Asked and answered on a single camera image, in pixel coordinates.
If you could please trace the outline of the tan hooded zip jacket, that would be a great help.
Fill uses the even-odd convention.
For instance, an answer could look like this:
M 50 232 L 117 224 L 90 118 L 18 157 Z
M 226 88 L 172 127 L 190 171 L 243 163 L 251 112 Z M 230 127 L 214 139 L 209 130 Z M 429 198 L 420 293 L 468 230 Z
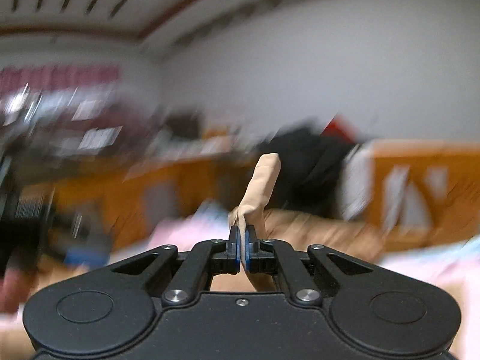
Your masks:
M 53 283 L 1 330 L 3 359 L 450 359 L 461 309 L 444 290 L 323 244 L 267 237 L 264 207 L 280 160 L 263 155 L 228 238 L 165 244 Z M 245 231 L 259 242 L 245 269 Z

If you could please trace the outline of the plastic bag of clothes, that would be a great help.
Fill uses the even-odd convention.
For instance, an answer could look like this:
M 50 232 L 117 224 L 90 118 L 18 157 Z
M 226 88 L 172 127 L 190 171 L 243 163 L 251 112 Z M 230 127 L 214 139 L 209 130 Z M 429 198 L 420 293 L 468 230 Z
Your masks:
M 141 93 L 122 85 L 25 85 L 1 95 L 1 159 L 22 184 L 130 164 L 159 130 Z

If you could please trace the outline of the black garment on headboard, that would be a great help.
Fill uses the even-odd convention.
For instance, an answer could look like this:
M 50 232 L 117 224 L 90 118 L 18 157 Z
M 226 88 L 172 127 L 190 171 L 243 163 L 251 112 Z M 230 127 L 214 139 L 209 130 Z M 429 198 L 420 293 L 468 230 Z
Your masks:
M 268 208 L 332 219 L 343 161 L 357 146 L 340 136 L 318 133 L 309 124 L 263 140 L 256 150 L 262 155 L 275 153 L 281 162 Z

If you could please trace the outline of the white grey towel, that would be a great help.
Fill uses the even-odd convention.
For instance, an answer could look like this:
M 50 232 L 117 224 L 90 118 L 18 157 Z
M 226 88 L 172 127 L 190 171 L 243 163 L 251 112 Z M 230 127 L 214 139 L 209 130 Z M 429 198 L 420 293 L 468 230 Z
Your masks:
M 343 159 L 337 186 L 341 219 L 351 221 L 365 213 L 372 199 L 374 142 L 356 145 Z

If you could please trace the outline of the red item behind garment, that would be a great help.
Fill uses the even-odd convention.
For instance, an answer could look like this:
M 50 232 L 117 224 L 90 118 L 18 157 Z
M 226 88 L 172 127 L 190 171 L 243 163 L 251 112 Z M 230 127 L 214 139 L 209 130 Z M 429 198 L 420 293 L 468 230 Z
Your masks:
M 358 141 L 356 128 L 343 116 L 336 115 L 323 129 L 321 135 L 336 137 L 342 141 L 353 143 Z

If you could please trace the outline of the pink floral quilt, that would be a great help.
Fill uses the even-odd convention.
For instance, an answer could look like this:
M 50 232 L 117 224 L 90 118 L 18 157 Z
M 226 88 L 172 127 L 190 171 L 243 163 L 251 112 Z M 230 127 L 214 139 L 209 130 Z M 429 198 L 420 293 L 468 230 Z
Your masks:
M 479 237 L 449 246 L 389 253 L 385 240 L 372 226 L 362 222 L 322 219 L 295 211 L 272 210 L 264 213 L 268 238 L 289 242 L 296 250 L 311 244 L 324 244 L 403 275 L 438 284 L 459 303 L 461 286 L 472 283 L 479 273 Z M 229 235 L 228 213 L 214 201 L 204 202 L 186 219 L 164 219 L 154 229 L 147 248 L 174 244 L 188 251 L 201 241 L 226 239 Z

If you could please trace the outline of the maroon curtain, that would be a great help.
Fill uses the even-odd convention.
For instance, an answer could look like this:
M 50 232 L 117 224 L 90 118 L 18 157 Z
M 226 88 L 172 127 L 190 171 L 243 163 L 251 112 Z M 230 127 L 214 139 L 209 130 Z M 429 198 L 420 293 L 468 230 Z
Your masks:
M 28 86 L 32 90 L 59 90 L 98 86 L 120 79 L 118 64 L 47 64 L 1 69 L 1 94 Z

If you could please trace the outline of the wooden bed frame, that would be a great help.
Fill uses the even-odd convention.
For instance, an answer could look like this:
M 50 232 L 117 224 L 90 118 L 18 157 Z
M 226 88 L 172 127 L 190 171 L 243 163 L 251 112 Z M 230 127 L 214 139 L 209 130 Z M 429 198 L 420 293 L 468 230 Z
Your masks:
M 24 198 L 52 197 L 61 211 L 93 204 L 112 235 L 114 250 L 145 240 L 153 228 L 147 222 L 148 189 L 171 186 L 178 211 L 191 216 L 200 204 L 220 196 L 221 171 L 237 176 L 252 167 L 250 159 L 229 166 L 220 159 L 182 159 L 127 172 L 77 177 L 28 186 Z M 429 228 L 396 226 L 381 230 L 386 204 L 384 184 L 396 166 L 409 169 L 430 217 Z M 445 141 L 381 140 L 373 148 L 373 199 L 361 222 L 322 219 L 297 211 L 267 213 L 267 233 L 294 246 L 320 243 L 371 260 L 383 252 L 416 250 L 467 241 L 479 232 L 479 145 Z

